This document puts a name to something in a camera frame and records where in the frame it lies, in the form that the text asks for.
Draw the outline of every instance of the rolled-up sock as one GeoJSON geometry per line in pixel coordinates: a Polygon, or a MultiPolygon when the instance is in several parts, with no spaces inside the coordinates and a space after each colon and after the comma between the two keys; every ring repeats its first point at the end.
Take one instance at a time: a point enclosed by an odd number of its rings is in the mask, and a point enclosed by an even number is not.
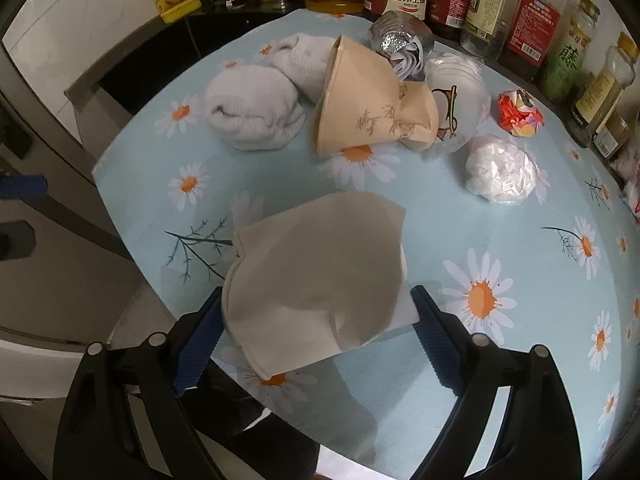
{"type": "Polygon", "coordinates": [[[276,42],[266,62],[316,104],[324,91],[324,73],[334,43],[335,38],[294,34],[276,42]]]}
{"type": "Polygon", "coordinates": [[[210,124],[238,150],[282,148],[305,123],[295,86],[268,66],[223,70],[209,84],[205,106],[210,124]]]}

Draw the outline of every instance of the brown paper cup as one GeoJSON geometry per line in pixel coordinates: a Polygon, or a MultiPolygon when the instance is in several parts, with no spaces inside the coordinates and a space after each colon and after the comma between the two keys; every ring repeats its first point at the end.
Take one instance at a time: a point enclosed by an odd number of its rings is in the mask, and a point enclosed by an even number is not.
{"type": "Polygon", "coordinates": [[[313,140],[323,156],[344,148],[401,140],[425,150],[438,132],[438,108],[425,83],[404,82],[388,61],[341,36],[329,57],[313,140]]]}

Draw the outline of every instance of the bottle cap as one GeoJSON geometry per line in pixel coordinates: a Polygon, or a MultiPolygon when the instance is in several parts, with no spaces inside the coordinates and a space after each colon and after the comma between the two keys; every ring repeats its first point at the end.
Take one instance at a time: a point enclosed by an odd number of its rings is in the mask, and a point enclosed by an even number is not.
{"type": "Polygon", "coordinates": [[[620,37],[618,38],[618,48],[621,48],[635,63],[638,61],[638,57],[640,57],[640,50],[628,35],[624,32],[620,32],[620,37]]]}
{"type": "Polygon", "coordinates": [[[584,12],[591,16],[596,22],[600,17],[600,9],[591,0],[580,0],[579,6],[584,12]]]}

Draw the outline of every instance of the white plastic bag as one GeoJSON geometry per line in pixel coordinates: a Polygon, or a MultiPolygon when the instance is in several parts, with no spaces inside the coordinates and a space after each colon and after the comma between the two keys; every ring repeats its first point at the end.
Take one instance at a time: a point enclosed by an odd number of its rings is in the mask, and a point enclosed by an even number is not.
{"type": "Polygon", "coordinates": [[[482,81],[481,60],[452,52],[431,52],[424,67],[425,82],[438,105],[438,137],[426,156],[452,153],[478,133],[490,113],[491,96],[482,81]]]}
{"type": "Polygon", "coordinates": [[[540,170],[527,153],[494,135],[476,137],[466,161],[466,188],[490,202],[516,204],[536,187],[540,170]]]}

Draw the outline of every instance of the table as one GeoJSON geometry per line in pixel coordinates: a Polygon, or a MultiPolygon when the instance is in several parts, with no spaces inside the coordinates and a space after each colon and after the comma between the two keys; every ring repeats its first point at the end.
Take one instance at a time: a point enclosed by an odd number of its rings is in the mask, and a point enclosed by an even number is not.
{"type": "MultiPolygon", "coordinates": [[[[202,96],[226,66],[260,62],[295,32],[366,42],[370,23],[297,10],[210,54],[153,98],[94,169],[104,203],[135,262],[176,316],[222,283],[234,228],[336,190],[365,189],[406,208],[411,286],[500,345],[554,355],[577,419],[584,476],[636,406],[640,230],[593,153],[580,150],[540,105],[546,125],[527,142],[542,175],[518,206],[464,187],[467,150],[425,162],[400,144],[361,146],[321,160],[303,131],[284,149],[239,152],[202,117],[202,96]]],[[[436,49],[447,47],[436,44],[436,49]]],[[[515,88],[489,68],[494,98],[515,88]]],[[[507,134],[489,118],[482,134],[507,134]]],[[[318,442],[396,479],[411,476],[455,398],[440,386],[411,328],[262,381],[228,335],[215,361],[258,400],[318,442]]],[[[504,411],[500,391],[470,471],[488,458],[504,411]]]]}

